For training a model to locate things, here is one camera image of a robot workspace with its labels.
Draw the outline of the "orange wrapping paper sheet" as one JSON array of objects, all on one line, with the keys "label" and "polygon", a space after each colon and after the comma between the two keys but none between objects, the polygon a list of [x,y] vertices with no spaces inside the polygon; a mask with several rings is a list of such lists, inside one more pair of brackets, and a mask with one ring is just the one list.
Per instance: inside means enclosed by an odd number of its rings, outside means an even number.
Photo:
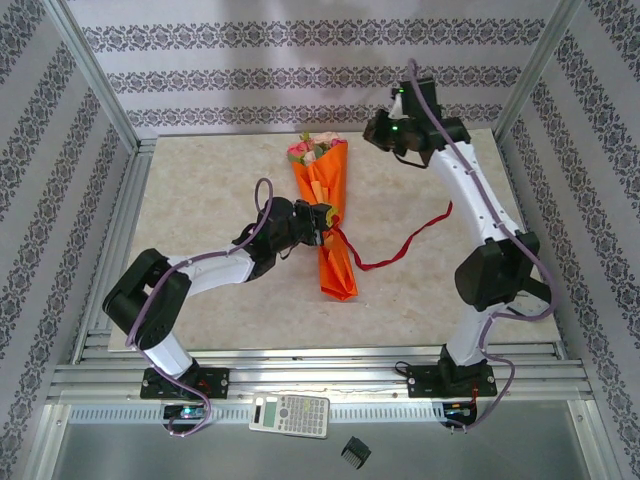
[{"label": "orange wrapping paper sheet", "polygon": [[[314,151],[314,136],[309,135],[310,151]],[[348,142],[341,139],[334,146],[327,145],[329,150],[324,155],[315,153],[316,160],[309,165],[290,162],[302,199],[310,204],[335,206],[338,209],[338,226],[344,220],[347,199]],[[340,301],[358,295],[348,250],[332,230],[324,233],[324,245],[318,252],[318,266],[323,293]]]}]

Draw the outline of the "red ribbon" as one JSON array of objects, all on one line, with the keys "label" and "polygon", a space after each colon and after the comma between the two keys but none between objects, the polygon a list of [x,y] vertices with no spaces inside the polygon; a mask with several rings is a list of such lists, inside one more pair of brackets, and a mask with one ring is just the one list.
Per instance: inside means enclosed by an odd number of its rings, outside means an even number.
[{"label": "red ribbon", "polygon": [[427,228],[430,228],[436,225],[437,223],[447,219],[451,215],[453,208],[454,208],[453,202],[449,201],[446,211],[443,214],[440,214],[434,217],[433,219],[429,220],[428,222],[423,224],[420,228],[418,228],[413,233],[411,233],[408,236],[408,238],[405,240],[401,248],[396,252],[396,254],[393,257],[391,257],[390,259],[382,260],[375,263],[365,263],[362,261],[362,258],[359,255],[358,251],[356,250],[355,246],[348,240],[347,235],[343,232],[343,230],[338,226],[337,223],[334,223],[331,230],[339,236],[341,241],[345,244],[346,248],[352,254],[357,268],[360,269],[361,271],[370,271],[374,269],[384,268],[404,258],[407,252],[409,251],[409,248],[413,240]]}]

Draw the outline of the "small pink artificial rose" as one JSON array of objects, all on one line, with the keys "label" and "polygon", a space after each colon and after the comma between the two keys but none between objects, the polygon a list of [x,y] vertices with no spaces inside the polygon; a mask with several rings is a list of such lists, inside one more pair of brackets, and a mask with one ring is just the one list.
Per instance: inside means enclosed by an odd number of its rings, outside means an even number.
[{"label": "small pink artificial rose", "polygon": [[309,133],[304,132],[299,136],[299,140],[290,145],[287,149],[287,158],[290,162],[302,162],[305,155],[310,151]]}]

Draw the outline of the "white scientific calculator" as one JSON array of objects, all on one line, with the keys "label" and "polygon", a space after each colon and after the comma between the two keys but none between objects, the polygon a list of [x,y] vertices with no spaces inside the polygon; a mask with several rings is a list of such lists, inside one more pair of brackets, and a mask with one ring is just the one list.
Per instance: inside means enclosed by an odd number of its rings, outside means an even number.
[{"label": "white scientific calculator", "polygon": [[260,394],[252,403],[249,429],[255,432],[324,440],[330,400],[324,397]]}]

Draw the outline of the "black plastic comb attachment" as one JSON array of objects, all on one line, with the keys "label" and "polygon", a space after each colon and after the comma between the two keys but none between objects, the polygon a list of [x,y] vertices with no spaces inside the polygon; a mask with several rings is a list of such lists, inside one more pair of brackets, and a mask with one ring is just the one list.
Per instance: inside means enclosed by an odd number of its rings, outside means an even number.
[{"label": "black plastic comb attachment", "polygon": [[360,469],[371,455],[371,449],[359,438],[352,436],[341,451],[341,458],[355,469]]}]

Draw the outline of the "aluminium profile frame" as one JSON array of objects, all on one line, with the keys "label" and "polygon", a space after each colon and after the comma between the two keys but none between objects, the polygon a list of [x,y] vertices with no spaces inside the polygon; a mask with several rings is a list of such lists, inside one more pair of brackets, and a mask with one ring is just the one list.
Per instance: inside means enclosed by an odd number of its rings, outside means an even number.
[{"label": "aluminium profile frame", "polygon": [[[383,80],[401,74],[408,57],[438,75],[445,106],[470,122],[495,120],[540,39],[555,0],[70,0],[66,21],[86,41],[101,70],[129,74],[229,73],[227,85],[138,89],[116,86],[120,105],[140,138],[160,136],[171,159],[190,176],[173,184],[158,160],[137,159],[105,194],[109,221],[91,236],[83,255],[91,276],[83,282],[88,303],[81,315],[102,322],[97,298],[133,247],[166,253],[210,250],[253,213],[248,189],[268,176],[280,191],[294,187],[284,172],[283,143],[300,130],[357,130],[385,100]],[[204,175],[197,187],[194,177]],[[192,342],[208,351],[227,349],[239,364],[235,380],[265,387],[329,392],[364,400],[402,392],[384,365],[392,350],[434,348],[454,316],[452,269],[437,268],[435,253],[458,255],[457,220],[430,229],[402,264],[367,276],[358,299],[337,310],[345,322],[363,314],[368,326],[407,324],[396,294],[416,270],[420,300],[436,304],[419,323],[425,334],[386,340],[365,327],[339,334],[326,325],[326,300],[315,286],[315,254],[301,248],[267,277],[290,287],[258,332],[250,311],[261,307],[256,288],[196,298],[202,315],[188,313],[181,327],[197,326]],[[435,287],[443,292],[435,294]],[[223,314],[233,298],[249,311]],[[321,324],[312,332],[312,324]]]}]

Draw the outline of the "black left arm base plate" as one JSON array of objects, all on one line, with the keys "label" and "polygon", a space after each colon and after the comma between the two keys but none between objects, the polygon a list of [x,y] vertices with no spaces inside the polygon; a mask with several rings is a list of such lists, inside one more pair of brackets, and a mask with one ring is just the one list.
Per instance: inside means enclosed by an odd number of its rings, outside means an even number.
[{"label": "black left arm base plate", "polygon": [[[227,368],[195,367],[179,378],[181,383],[197,390],[209,399],[226,399],[230,370]],[[144,371],[140,398],[145,400],[198,400],[199,395],[179,387],[162,377],[155,369]]]}]

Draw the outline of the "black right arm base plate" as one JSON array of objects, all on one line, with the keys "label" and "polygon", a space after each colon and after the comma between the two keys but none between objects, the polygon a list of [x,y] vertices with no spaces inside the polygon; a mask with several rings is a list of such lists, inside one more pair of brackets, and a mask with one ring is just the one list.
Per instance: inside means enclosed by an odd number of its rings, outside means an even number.
[{"label": "black right arm base plate", "polygon": [[487,363],[472,366],[412,365],[406,368],[410,398],[495,397],[493,369]]}]

